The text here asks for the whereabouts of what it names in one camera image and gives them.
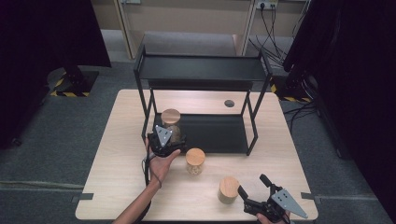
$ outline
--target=human hand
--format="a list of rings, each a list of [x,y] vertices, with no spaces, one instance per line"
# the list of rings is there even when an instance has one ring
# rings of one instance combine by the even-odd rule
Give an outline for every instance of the human hand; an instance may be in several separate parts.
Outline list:
[[[261,213],[258,213],[256,215],[256,217],[260,221],[261,224],[275,224],[274,222],[271,222],[270,220],[268,220],[268,218]],[[290,211],[286,211],[286,214],[283,217],[285,218],[285,220],[290,220]],[[276,224],[287,224],[287,223],[285,223],[282,220],[282,221],[278,221]]]
[[[150,160],[149,162],[149,172],[150,172],[150,182],[152,180],[157,180],[160,181],[160,186],[162,182],[165,180],[169,168],[171,166],[172,161],[180,154],[181,150],[175,150],[170,154],[168,157],[162,158],[162,157],[154,157]]]

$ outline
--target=cork lid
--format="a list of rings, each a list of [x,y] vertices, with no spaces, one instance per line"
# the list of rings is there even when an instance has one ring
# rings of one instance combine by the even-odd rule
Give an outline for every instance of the cork lid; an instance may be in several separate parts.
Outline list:
[[[201,165],[205,161],[205,153],[198,147],[194,147],[187,151],[186,161],[189,165]]]
[[[226,176],[220,181],[220,191],[228,198],[238,196],[239,181],[232,176]]]
[[[175,124],[180,120],[180,113],[175,109],[166,109],[161,114],[161,120],[166,124]]]

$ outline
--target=black metal shelf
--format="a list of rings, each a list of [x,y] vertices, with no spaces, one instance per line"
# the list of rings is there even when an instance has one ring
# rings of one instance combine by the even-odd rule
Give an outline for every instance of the black metal shelf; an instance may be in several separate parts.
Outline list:
[[[146,53],[145,46],[142,45],[134,64],[134,76],[145,112],[142,137],[146,138],[151,108],[155,113],[154,126],[162,124],[161,113],[157,111],[154,99],[155,90],[244,91],[247,94],[240,113],[182,114],[180,130],[187,135],[188,147],[199,147],[205,153],[249,155],[258,138],[254,119],[272,74],[271,66],[262,50],[257,57],[158,55]],[[148,104],[143,93],[142,80],[146,80],[150,88]],[[249,94],[256,82],[262,83],[262,90],[253,108]],[[243,120],[246,109],[253,129],[250,144]]]

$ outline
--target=shelf top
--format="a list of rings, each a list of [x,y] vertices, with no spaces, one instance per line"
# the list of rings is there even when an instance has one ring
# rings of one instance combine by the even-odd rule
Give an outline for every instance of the shelf top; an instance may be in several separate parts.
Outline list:
[[[147,80],[264,81],[259,57],[144,55],[139,76]]]

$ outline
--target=wooden cylinder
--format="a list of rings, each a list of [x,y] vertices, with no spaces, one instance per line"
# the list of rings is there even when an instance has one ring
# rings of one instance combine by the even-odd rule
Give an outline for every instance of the wooden cylinder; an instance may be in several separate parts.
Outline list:
[[[226,176],[220,181],[218,198],[222,203],[230,204],[238,194],[239,182],[232,176]]]
[[[191,148],[186,153],[187,171],[192,175],[198,175],[203,170],[205,153],[197,147]]]
[[[166,109],[161,114],[163,127],[172,131],[171,142],[178,142],[181,139],[181,130],[178,126],[180,121],[180,113],[175,109]]]

